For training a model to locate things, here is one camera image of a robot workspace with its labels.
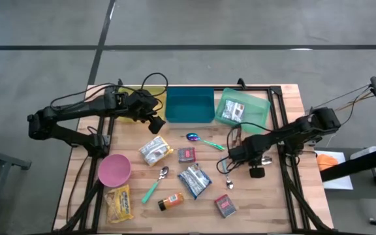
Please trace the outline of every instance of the spoon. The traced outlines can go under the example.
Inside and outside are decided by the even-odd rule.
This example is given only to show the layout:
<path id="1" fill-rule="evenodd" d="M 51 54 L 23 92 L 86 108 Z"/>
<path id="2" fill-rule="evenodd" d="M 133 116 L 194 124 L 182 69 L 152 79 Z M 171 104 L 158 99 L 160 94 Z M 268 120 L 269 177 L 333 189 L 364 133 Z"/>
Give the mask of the spoon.
<path id="1" fill-rule="evenodd" d="M 234 187 L 233 182 L 228 178 L 226 160 L 223 160 L 222 164 L 223 164 L 223 171 L 226 173 L 226 186 L 229 189 L 233 189 Z"/>
<path id="2" fill-rule="evenodd" d="M 153 186 L 149 189 L 148 193 L 146 193 L 146 195 L 144 195 L 143 199 L 142 199 L 142 203 L 145 204 L 148 202 L 149 200 L 149 197 L 152 195 L 152 193 L 154 192 L 154 190 L 156 189 L 157 185 L 159 184 L 160 180 L 165 178 L 166 175 L 168 174 L 169 172 L 169 167 L 165 166 L 164 168 L 162 168 L 161 172 L 159 173 L 159 179 L 157 179 L 157 181 L 153 184 Z"/>
<path id="3" fill-rule="evenodd" d="M 189 141 L 203 141 L 204 143 L 206 144 L 209 144 L 215 148 L 217 148 L 218 150 L 221 150 L 221 151 L 224 151 L 225 148 L 223 146 L 220 146 L 218 144 L 214 144 L 214 143 L 211 143 L 210 141 L 207 141 L 207 140 L 202 140 L 197 134 L 195 133 L 188 133 L 187 134 L 187 139 Z"/>

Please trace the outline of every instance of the blue snack bag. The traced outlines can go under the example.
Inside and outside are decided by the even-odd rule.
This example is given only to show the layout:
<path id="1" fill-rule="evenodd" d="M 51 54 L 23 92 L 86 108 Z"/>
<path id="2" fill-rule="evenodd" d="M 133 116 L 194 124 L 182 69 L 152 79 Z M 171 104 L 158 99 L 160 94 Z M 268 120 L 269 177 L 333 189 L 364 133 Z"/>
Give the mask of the blue snack bag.
<path id="1" fill-rule="evenodd" d="M 194 199 L 196 199 L 207 186 L 212 184 L 212 181 L 207 174 L 200 169 L 198 163 L 189 166 L 187 170 L 178 174 L 178 178 L 188 188 L 194 196 Z"/>

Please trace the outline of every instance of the gray floor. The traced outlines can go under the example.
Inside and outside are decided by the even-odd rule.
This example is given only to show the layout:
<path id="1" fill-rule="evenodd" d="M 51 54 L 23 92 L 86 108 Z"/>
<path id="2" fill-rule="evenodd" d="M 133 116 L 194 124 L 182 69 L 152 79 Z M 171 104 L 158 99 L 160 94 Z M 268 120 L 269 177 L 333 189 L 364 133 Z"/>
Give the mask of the gray floor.
<path id="1" fill-rule="evenodd" d="M 0 45 L 96 45 L 108 3 L 0 0 Z M 376 44 L 376 0 L 117 0 L 106 44 Z M 29 139 L 26 116 L 83 90 L 94 55 L 0 51 L 0 151 L 33 162 L 27 172 L 10 173 L 0 233 L 51 229 L 71 149 L 56 140 Z M 156 71 L 171 84 L 233 84 L 240 77 L 249 84 L 294 83 L 310 108 L 368 84 L 376 75 L 376 50 L 104 52 L 95 83 L 121 78 L 137 84 Z M 340 120 L 348 115 L 338 113 Z M 376 146 L 375 99 L 356 105 L 350 122 L 329 139 L 319 145 Z M 364 220 L 376 217 L 371 200 L 329 198 L 329 205 L 336 228 L 376 234 Z"/>

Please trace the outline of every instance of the yellow snack bag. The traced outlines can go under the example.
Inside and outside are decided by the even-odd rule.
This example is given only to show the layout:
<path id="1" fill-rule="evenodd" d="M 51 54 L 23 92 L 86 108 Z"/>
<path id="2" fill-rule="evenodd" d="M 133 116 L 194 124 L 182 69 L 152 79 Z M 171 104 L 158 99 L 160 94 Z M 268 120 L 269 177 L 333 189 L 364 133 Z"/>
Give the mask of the yellow snack bag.
<path id="1" fill-rule="evenodd" d="M 152 141 L 139 149 L 139 152 L 143 154 L 143 159 L 149 166 L 155 165 L 173 151 L 161 136 L 156 136 Z"/>
<path id="2" fill-rule="evenodd" d="M 119 223 L 133 218 L 130 209 L 129 185 L 112 189 L 104 197 L 108 204 L 107 221 L 109 223 Z"/>

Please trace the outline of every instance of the wooden tabletop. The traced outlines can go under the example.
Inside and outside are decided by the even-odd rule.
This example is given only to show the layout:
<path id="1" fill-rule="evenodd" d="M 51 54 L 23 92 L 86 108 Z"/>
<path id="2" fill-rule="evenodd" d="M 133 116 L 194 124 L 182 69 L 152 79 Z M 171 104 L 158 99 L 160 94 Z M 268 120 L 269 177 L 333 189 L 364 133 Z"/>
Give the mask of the wooden tabletop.
<path id="1" fill-rule="evenodd" d="M 282 87 L 285 108 L 289 122 L 304 114 L 300 92 L 296 84 L 279 85 Z M 264 91 L 245 91 L 250 95 L 267 99 Z M 215 107 L 221 98 L 222 91 L 216 91 L 214 95 Z M 275 99 L 275 109 L 279 123 L 278 100 Z M 97 127 L 98 117 L 81 118 L 78 131 L 89 134 L 87 126 Z M 272 129 L 271 118 L 268 117 L 267 128 Z M 230 179 L 234 183 L 233 189 L 227 189 L 224 175 L 218 173 L 216 162 L 222 156 L 227 156 L 227 151 L 221 152 L 201 142 L 189 142 L 187 133 L 198 133 L 205 140 L 226 146 L 226 136 L 229 127 L 222 123 L 166 123 L 159 134 L 170 144 L 171 148 L 195 147 L 197 163 L 201 169 L 211 178 L 212 184 L 196 199 L 188 193 L 187 189 L 177 178 L 177 175 L 186 170 L 189 164 L 179 164 L 175 151 L 171 156 L 149 167 L 143 160 L 138 149 L 152 140 L 156 135 L 148 130 L 148 124 L 122 122 L 118 119 L 114 125 L 112 136 L 111 154 L 119 153 L 131 161 L 132 172 L 127 184 L 130 186 L 131 213 L 134 219 L 118 224 L 110 224 L 106 221 L 106 203 L 102 203 L 98 232 L 109 233 L 188 233 L 188 232 L 290 232 L 287 203 L 279 167 L 279 159 L 275 146 L 265 153 L 271 155 L 273 163 L 265 166 L 266 176 L 261 179 L 252 179 L 249 176 L 248 166 L 243 165 L 230 173 Z M 57 211 L 54 229 L 61 228 L 65 224 L 66 207 L 71 188 L 76 174 L 83 160 L 87 156 L 84 148 L 73 149 L 63 186 L 59 208 Z M 332 227 L 332 218 L 324 193 L 320 172 L 314 154 L 305 153 L 300 156 L 300 178 L 304 191 L 304 197 L 315 213 L 322 221 Z M 89 174 L 87 160 L 79 178 L 74 195 L 70 215 L 78 208 L 85 194 L 87 177 Z M 141 200 L 153 185 L 163 166 L 169 166 L 170 172 L 163 179 L 147 204 Z M 166 211 L 160 211 L 157 202 L 174 193 L 182 192 L 185 202 L 180 206 Z M 214 200 L 227 194 L 237 212 L 223 219 L 215 207 Z M 91 226 L 92 213 L 95 200 L 89 209 L 87 227 Z M 294 199 L 294 210 L 297 220 L 300 222 L 298 205 Z"/>

